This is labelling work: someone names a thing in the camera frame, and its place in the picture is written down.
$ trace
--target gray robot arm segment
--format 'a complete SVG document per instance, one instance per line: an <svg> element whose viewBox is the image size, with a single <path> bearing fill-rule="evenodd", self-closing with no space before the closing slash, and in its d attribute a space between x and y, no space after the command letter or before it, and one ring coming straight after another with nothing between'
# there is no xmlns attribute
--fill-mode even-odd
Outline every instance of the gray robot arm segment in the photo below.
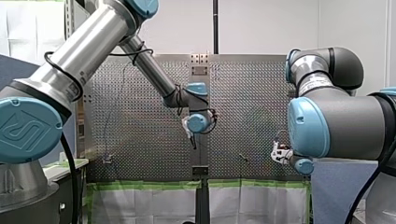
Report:
<svg viewBox="0 0 396 224"><path fill-rule="evenodd" d="M394 124L390 104L376 96L351 97L344 89L361 85L359 59L349 50L334 49L331 74L329 55L319 49L290 56L290 80L301 96L290 102L292 148L308 157L376 160L394 136L387 127Z"/></svg>

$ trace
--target wire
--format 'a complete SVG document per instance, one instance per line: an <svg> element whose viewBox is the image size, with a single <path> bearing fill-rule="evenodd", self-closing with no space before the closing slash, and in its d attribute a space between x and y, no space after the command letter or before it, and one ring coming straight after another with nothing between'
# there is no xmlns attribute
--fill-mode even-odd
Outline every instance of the wire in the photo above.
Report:
<svg viewBox="0 0 396 224"><path fill-rule="evenodd" d="M147 51L150 51L151 54L154 53L154 50L153 50L153 49L141 49L141 50L136 51L136 52L133 52L133 53L125 53L125 54L111 53L111 54L109 54L109 55L110 55L110 56L116 56L116 57L134 56L134 55L138 55L138 54L140 54L140 53L147 52Z"/></svg>
<svg viewBox="0 0 396 224"><path fill-rule="evenodd" d="M132 63L132 62L125 64L125 66L122 68L122 83L121 83L121 88L120 88L120 90L119 90L119 92L118 92L118 94L117 94L116 100L114 101L114 105L111 106L110 112L108 112L108 115L107 115L107 118L106 118L105 128L104 128L104 130L103 130L103 137L105 138L105 160L107 159L107 156L108 156L108 155L107 155L107 136L106 136L106 131L107 131L108 123L109 123L110 118L111 118L111 115L113 114L113 111L114 111L114 109L115 109L115 107L116 107L117 99L120 98L120 95L121 95L121 93L122 93L122 91L123 91L123 88L124 88L124 86L125 86L125 70L126 70L126 68L128 67L128 65L131 64L131 63Z"/></svg>
<svg viewBox="0 0 396 224"><path fill-rule="evenodd" d="M84 92L84 89L82 88L81 83L78 82L78 80L73 77L72 75L70 75L70 73L64 71L58 64L54 63L51 59L50 59L50 55L53 54L53 51L47 51L44 53L44 60L46 60L47 63L49 63L49 65L52 66L52 68L60 71L61 73L63 73L65 76L67 76L68 78L72 79L72 81L77 85L78 87L78 96L76 98L73 99L73 102L79 100L79 98L82 97L82 94Z"/></svg>
<svg viewBox="0 0 396 224"><path fill-rule="evenodd" d="M195 134L192 135L192 137L190 138L191 144L192 144L192 149L197 149L197 143L195 140Z"/></svg>
<svg viewBox="0 0 396 224"><path fill-rule="evenodd" d="M191 96L197 98L198 100L204 102L206 105L209 105L209 102L208 102L206 99L201 98L199 95L194 94L194 93L192 93L192 92L190 92L190 91L187 91L186 89L183 89L183 91L185 91L185 92L188 93L189 95L191 95Z"/></svg>
<svg viewBox="0 0 396 224"><path fill-rule="evenodd" d="M183 105L181 104L183 98L181 95L181 87L179 84L175 84L176 88L177 88L177 95L176 95L176 103L177 103L177 115L181 116L181 114L183 113Z"/></svg>
<svg viewBox="0 0 396 224"><path fill-rule="evenodd" d="M64 154L66 154L66 158L69 162L70 167L70 175L72 177L72 194L73 194L73 212L72 212L72 224L78 224L78 179L77 179L77 171L76 165L74 163L74 158L72 154L72 150L70 149L69 144L67 143L66 137L64 133L61 136L61 143L64 147Z"/></svg>
<svg viewBox="0 0 396 224"><path fill-rule="evenodd" d="M140 44L139 47L137 47L137 51L132 52L132 53L124 53L124 54L115 54L115 53L111 53L109 54L110 56L117 56L117 57L124 57L124 56L134 56L134 58L132 59L132 64L135 66L135 62L137 59L137 56L139 56L139 54L146 52L146 51L150 51L150 54L154 53L153 49L143 49L143 47L145 46L145 41L142 41L142 43Z"/></svg>
<svg viewBox="0 0 396 224"><path fill-rule="evenodd" d="M393 140L392 145L390 145L389 150L387 151L387 154L384 156L384 159L378 164L378 166L376 167L373 174L370 176L370 178L367 180L367 182L361 188L361 191L359 191L358 195L356 196L355 201L353 202L353 204L350 207L349 212L346 216L345 224L349 224L352 221L353 213L355 212L356 208L358 207L358 204L361 201L361 198L363 197L363 195L367 191L367 189L370 188L370 186L373 184L375 179L379 176L379 173L381 173L382 169L384 169L384 167L386 167L386 165L387 165L390 157L393 155L395 149L396 149L396 138Z"/></svg>
<svg viewBox="0 0 396 224"><path fill-rule="evenodd" d="M213 130L216 129L216 126L217 126L217 125L218 125L218 119L215 119L214 122L213 122L212 128L211 128L209 131L207 131L207 132L205 132L205 133L201 133L201 134L209 134L209 133L213 132Z"/></svg>

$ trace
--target perforated metal panel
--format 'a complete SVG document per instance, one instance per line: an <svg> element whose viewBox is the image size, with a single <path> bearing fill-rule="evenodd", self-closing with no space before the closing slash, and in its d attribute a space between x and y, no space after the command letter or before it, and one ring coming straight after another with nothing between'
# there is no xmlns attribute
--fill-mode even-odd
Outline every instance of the perforated metal panel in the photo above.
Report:
<svg viewBox="0 0 396 224"><path fill-rule="evenodd" d="M176 83L188 83L190 55L157 59ZM292 86L284 80L284 59L209 56L210 107L219 113L217 128L201 147L208 153L209 178L301 178L270 158L276 132L287 129ZM89 181L190 180L195 158L180 117L163 106L160 95L131 64L122 75L128 62L107 60L86 88ZM281 139L288 142L285 133ZM106 155L112 156L108 163L103 162Z"/></svg>
<svg viewBox="0 0 396 224"><path fill-rule="evenodd" d="M189 56L162 59L161 66L176 83L188 82ZM90 181L191 179L191 148L181 118L163 106L158 92L128 60L103 63L86 94Z"/></svg>
<svg viewBox="0 0 396 224"><path fill-rule="evenodd" d="M288 128L292 86L285 82L284 56L212 55L210 62L210 103L219 112L209 137L210 178L296 175L270 158L276 133ZM288 143L287 133L281 136Z"/></svg>

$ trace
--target small white object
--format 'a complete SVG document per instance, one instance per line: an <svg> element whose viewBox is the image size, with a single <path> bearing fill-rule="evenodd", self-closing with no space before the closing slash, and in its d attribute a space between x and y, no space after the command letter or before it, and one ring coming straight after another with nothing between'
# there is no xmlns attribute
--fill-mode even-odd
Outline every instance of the small white object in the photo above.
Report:
<svg viewBox="0 0 396 224"><path fill-rule="evenodd" d="M273 151L271 152L271 159L283 165L290 163L290 158L293 155L291 149L280 149L278 148L279 142L274 141Z"/></svg>
<svg viewBox="0 0 396 224"><path fill-rule="evenodd" d="M187 121L189 120L189 116L181 120L181 124L183 125L184 131L186 131L187 137L192 138L193 133L190 131L189 127L187 126Z"/></svg>
<svg viewBox="0 0 396 224"><path fill-rule="evenodd" d="M65 203L60 203L59 204L59 211L63 211L66 208L66 204Z"/></svg>
<svg viewBox="0 0 396 224"><path fill-rule="evenodd" d="M59 153L59 163L67 161L66 154L64 152Z"/></svg>

